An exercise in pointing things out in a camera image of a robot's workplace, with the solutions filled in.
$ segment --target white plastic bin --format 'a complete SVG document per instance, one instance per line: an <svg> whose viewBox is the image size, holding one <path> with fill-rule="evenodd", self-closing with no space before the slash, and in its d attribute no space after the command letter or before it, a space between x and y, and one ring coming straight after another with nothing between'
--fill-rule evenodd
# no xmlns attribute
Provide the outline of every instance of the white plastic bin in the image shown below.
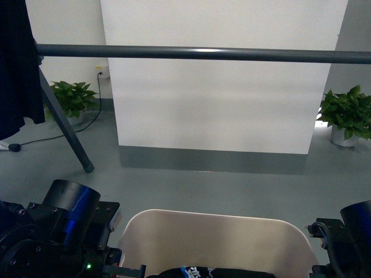
<svg viewBox="0 0 371 278"><path fill-rule="evenodd" d="M128 223L121 266L146 277L182 266L234 268L305 278L318 264L305 235L280 220L146 210Z"/></svg>

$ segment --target black fabric item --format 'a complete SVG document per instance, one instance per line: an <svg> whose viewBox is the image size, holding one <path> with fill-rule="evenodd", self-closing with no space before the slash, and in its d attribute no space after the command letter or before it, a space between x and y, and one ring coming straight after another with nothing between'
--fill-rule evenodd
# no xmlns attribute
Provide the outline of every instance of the black fabric item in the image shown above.
<svg viewBox="0 0 371 278"><path fill-rule="evenodd" d="M151 275L147 278L274 278L275 276L266 272L249 271L242 269L227 268L204 268L193 266L190 268L174 268Z"/></svg>
<svg viewBox="0 0 371 278"><path fill-rule="evenodd" d="M0 140L45 121L38 53L25 0L0 0Z"/></svg>

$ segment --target black cable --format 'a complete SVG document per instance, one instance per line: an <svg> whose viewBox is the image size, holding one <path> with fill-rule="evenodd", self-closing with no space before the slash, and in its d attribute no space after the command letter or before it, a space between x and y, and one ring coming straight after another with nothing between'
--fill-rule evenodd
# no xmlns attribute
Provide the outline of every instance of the black cable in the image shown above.
<svg viewBox="0 0 371 278"><path fill-rule="evenodd" d="M343 271L341 270L340 265L338 264L337 259L335 257L334 246L333 246L333 242L332 242L331 233L330 233L329 228L327 227L326 224L324 224L322 222L314 222L313 225L316 225L316 226L320 227L320 229L323 232L324 237L327 240L327 242L326 242L327 252L329 254L330 263L332 264L332 267L335 270L336 275L339 278L347 278L345 276L345 274L343 273Z"/></svg>
<svg viewBox="0 0 371 278"><path fill-rule="evenodd" d="M101 98L101 94L100 94L100 81L99 81L99 75L101 75L102 73L99 72L97 74L97 80L98 80L98 90L99 90L99 112L98 114L95 116L95 118L87 125L85 126L83 129L80 129L80 130L77 130L75 131L75 133L77 132L81 132L81 131L84 131L85 129L87 129L93 122L95 122L95 120L98 118L100 112L101 112L101 109L102 109L102 98ZM30 141L30 142L26 142L26 143L23 143L23 144L19 144L20 146L24 146L24 145L27 145L27 144L30 144L30 143L35 143L35 142L41 142L41 141L47 141L47 140L53 140L53 139L57 139L57 138L61 138L61 137L64 137L64 135L59 135L59 136L56 136L56 137L51 137L51 138L45 138L45 139L38 139L38 140L34 140L34 141Z"/></svg>

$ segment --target white backdrop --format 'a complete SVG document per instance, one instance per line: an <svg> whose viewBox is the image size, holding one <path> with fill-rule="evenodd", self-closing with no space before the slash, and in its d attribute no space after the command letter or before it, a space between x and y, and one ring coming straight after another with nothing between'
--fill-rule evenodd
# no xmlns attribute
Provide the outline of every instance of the white backdrop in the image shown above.
<svg viewBox="0 0 371 278"><path fill-rule="evenodd" d="M108 45L334 50L346 0L101 0ZM110 58L119 144L307 154L329 64Z"/></svg>

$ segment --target white wall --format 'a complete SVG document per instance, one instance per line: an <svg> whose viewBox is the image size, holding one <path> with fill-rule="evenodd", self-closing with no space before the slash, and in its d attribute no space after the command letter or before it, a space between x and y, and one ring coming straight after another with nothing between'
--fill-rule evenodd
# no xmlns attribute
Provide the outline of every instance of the white wall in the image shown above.
<svg viewBox="0 0 371 278"><path fill-rule="evenodd" d="M26 0L32 33L38 43L105 45L99 0ZM95 66L106 58L45 57L47 80L91 83L98 92ZM109 79L101 79L102 98L112 98Z"/></svg>
<svg viewBox="0 0 371 278"><path fill-rule="evenodd" d="M334 50L346 0L101 0L108 45ZM329 64L109 59L119 144L307 154Z"/></svg>
<svg viewBox="0 0 371 278"><path fill-rule="evenodd" d="M371 1L349 1L341 26L336 50L371 51ZM325 93L346 93L361 84L365 94L371 95L371 65L331 65Z"/></svg>

